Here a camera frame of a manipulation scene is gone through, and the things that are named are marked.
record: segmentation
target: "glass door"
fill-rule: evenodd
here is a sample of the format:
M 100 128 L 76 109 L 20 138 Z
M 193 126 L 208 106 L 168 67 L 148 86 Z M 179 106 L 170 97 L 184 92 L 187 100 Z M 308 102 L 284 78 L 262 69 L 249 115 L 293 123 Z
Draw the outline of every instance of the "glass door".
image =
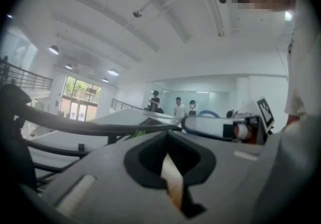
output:
M 70 119 L 84 122 L 86 117 L 86 111 L 86 105 L 72 102 L 70 107 Z
M 83 104 L 78 105 L 78 120 L 81 122 L 85 121 L 87 106 Z
M 77 120 L 78 103 L 72 102 L 70 107 L 70 119 Z

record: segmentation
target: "glass wall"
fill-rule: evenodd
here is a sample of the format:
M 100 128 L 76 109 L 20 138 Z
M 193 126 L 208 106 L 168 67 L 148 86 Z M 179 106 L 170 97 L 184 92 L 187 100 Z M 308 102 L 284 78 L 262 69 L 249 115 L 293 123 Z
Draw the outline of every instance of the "glass wall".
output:
M 72 120 L 84 122 L 95 119 L 101 90 L 101 86 L 68 76 L 60 111 Z
M 8 63 L 29 70 L 37 48 L 28 40 L 4 31 L 0 37 L 0 57 L 8 57 Z
M 229 94 L 227 92 L 189 92 L 189 91 L 166 91 L 163 92 L 160 107 L 164 114 L 174 115 L 176 97 L 182 99 L 182 104 L 189 107 L 190 101 L 196 101 L 195 111 L 211 110 L 224 118 L 229 111 Z

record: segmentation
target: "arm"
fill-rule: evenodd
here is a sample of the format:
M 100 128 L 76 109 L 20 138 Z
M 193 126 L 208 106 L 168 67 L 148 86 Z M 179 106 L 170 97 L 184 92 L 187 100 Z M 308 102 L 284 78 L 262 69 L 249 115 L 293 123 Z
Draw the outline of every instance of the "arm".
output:
M 155 103 L 156 105 L 159 105 L 159 102 L 160 102 L 160 100 L 159 100 L 159 98 L 156 98 L 156 99 L 158 99 L 158 101 L 154 101 L 154 100 L 149 100 L 150 101 L 150 103 Z
M 300 120 L 300 117 L 289 115 L 289 117 L 287 118 L 286 126 L 290 125 L 293 122 L 299 121 L 299 120 Z

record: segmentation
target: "white shirt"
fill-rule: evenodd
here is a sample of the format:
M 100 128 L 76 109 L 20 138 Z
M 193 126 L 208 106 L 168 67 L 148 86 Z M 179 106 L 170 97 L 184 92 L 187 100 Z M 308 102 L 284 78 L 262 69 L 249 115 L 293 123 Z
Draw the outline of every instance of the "white shirt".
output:
M 181 105 L 176 105 L 176 107 L 174 107 L 174 114 L 176 117 L 181 117 L 183 118 L 185 116 L 185 105 L 181 104 Z
M 296 0 L 295 4 L 285 113 L 304 117 L 321 113 L 320 26 L 308 0 Z

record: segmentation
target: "window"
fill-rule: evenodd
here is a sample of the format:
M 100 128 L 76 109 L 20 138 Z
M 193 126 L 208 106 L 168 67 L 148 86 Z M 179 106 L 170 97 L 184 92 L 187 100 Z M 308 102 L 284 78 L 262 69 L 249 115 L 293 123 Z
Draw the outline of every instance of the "window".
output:
M 89 101 L 98 103 L 102 87 L 94 85 L 90 94 Z
M 89 96 L 93 84 L 77 79 L 72 97 L 83 101 L 89 101 Z
M 74 90 L 75 83 L 76 83 L 76 79 L 68 76 L 63 95 L 71 97 L 72 91 Z
M 61 98 L 60 111 L 72 120 L 95 119 L 101 90 L 101 86 L 68 76 Z

